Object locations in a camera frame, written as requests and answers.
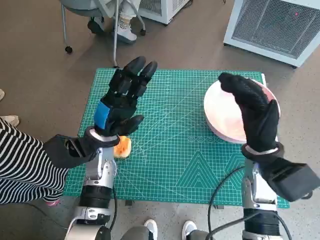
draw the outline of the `floor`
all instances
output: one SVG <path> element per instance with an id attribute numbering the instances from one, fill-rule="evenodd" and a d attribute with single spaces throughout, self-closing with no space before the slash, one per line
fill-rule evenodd
<path id="1" fill-rule="evenodd" d="M 281 105 L 279 138 L 286 157 L 307 162 L 320 175 L 320 67 L 318 48 L 293 70 L 286 64 L 224 47 L 223 38 L 233 1 L 196 0 L 167 27 L 146 20 L 147 35 L 135 45 L 119 44 L 118 62 L 145 55 L 162 69 L 241 70 L 265 73 L 269 88 Z M 112 39 L 96 37 L 87 29 L 87 19 L 67 13 L 69 40 L 74 53 L 64 52 L 58 0 L 2 0 L 0 9 L 0 88 L 6 91 L 0 114 L 17 114 L 19 129 L 43 141 L 60 133 L 75 136 L 85 108 L 96 68 L 112 66 Z M 137 22 L 133 30 L 139 32 Z M 295 240 L 317 239 L 320 230 L 320 191 L 310 200 L 300 200 L 280 210 Z M 46 209 L 64 226 L 69 224 L 75 199 L 66 197 L 59 207 Z M 133 207 L 119 203 L 113 239 L 120 239 L 132 226 L 148 218 L 157 221 L 159 240 L 178 240 L 186 220 L 194 220 L 207 230 L 207 206 L 136 202 Z M 212 225 L 232 221 L 242 215 L 239 207 L 215 210 Z M 62 240 L 65 230 L 54 225 L 28 205 L 0 207 L 0 234 L 3 240 Z M 217 234 L 217 240 L 240 239 L 239 224 Z"/>

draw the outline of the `chair leg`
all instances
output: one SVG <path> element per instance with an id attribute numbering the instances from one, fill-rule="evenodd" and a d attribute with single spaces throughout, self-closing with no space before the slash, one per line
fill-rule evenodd
<path id="1" fill-rule="evenodd" d="M 118 37 L 118 21 L 119 21 L 119 0 L 115 1 L 115 26 L 114 26 L 114 37 L 113 37 L 113 65 L 114 68 L 118 68 L 117 64 L 117 37 Z"/>
<path id="2" fill-rule="evenodd" d="M 66 27 L 66 9 L 65 6 L 61 3 L 61 16 L 62 16 L 62 27 L 63 27 L 63 41 L 65 45 L 65 51 L 68 54 L 72 53 L 72 47 L 68 45 L 68 39 L 67 39 L 67 27 Z"/>
<path id="3" fill-rule="evenodd" d="M 141 23 L 141 25 L 142 25 L 142 30 L 143 30 L 143 31 L 146 31 L 145 22 L 142 20 L 140 14 L 139 14 L 139 12 L 138 12 L 138 10 L 136 9 L 136 6 L 133 4 L 133 2 L 132 2 L 131 0 L 125 0 L 125 1 L 127 1 L 127 3 L 129 3 L 129 4 L 131 5 L 134 13 L 135 13 L 136 16 L 138 17 L 138 19 L 139 19 L 139 21 L 140 21 L 140 23 Z"/>

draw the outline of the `blue label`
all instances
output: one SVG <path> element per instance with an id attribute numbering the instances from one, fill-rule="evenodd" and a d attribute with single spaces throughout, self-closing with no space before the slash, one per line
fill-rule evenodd
<path id="1" fill-rule="evenodd" d="M 107 122 L 109 110 L 110 109 L 106 105 L 104 105 L 101 101 L 98 103 L 98 106 L 96 107 L 93 120 L 94 120 L 94 124 L 96 124 L 101 129 L 106 128 L 106 122 Z"/>

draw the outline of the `robotic arm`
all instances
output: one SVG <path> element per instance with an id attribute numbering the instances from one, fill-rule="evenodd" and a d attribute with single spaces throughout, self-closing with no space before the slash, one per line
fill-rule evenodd
<path id="1" fill-rule="evenodd" d="M 143 115 L 133 116 L 138 98 L 157 70 L 157 62 L 144 67 L 146 59 L 140 56 L 123 69 L 117 69 L 110 80 L 94 114 L 94 126 L 84 136 L 70 138 L 57 135 L 44 144 L 51 161 L 59 168 L 73 168 L 86 164 L 80 201 L 68 227 L 65 240 L 109 240 L 111 229 L 109 203 L 117 174 L 114 146 L 120 138 L 138 129 Z"/>
<path id="2" fill-rule="evenodd" d="M 222 73 L 219 80 L 221 88 L 234 95 L 241 109 L 247 139 L 241 149 L 246 157 L 242 239 L 282 240 L 277 195 L 296 201 L 318 188 L 320 179 L 307 164 L 283 158 L 284 146 L 275 140 L 279 122 L 275 100 L 269 102 L 261 87 L 242 76 Z"/>

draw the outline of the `shoe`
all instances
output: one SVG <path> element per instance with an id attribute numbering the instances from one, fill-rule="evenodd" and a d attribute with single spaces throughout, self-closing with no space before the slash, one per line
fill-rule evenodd
<path id="1" fill-rule="evenodd" d="M 103 18 L 101 17 L 91 17 L 87 27 L 93 34 L 103 35 L 105 33 Z"/>
<path id="2" fill-rule="evenodd" d="M 16 127 L 19 125 L 19 117 L 16 115 L 9 115 L 9 116 L 0 116 L 3 120 L 5 120 L 7 123 L 11 124 L 12 126 Z"/>
<path id="3" fill-rule="evenodd" d="M 144 223 L 144 226 L 153 234 L 153 240 L 158 238 L 158 226 L 155 220 L 149 219 Z"/>
<path id="4" fill-rule="evenodd" d="M 125 44 L 134 44 L 137 40 L 137 35 L 131 32 L 130 25 L 127 28 L 122 28 L 118 26 L 118 36 L 119 41 Z"/>
<path id="5" fill-rule="evenodd" d="M 5 97 L 5 92 L 0 88 L 0 101 Z"/>
<path id="6" fill-rule="evenodd" d="M 186 221 L 182 227 L 182 240 L 186 240 L 187 236 L 194 230 L 197 230 L 197 226 L 193 221 Z"/>

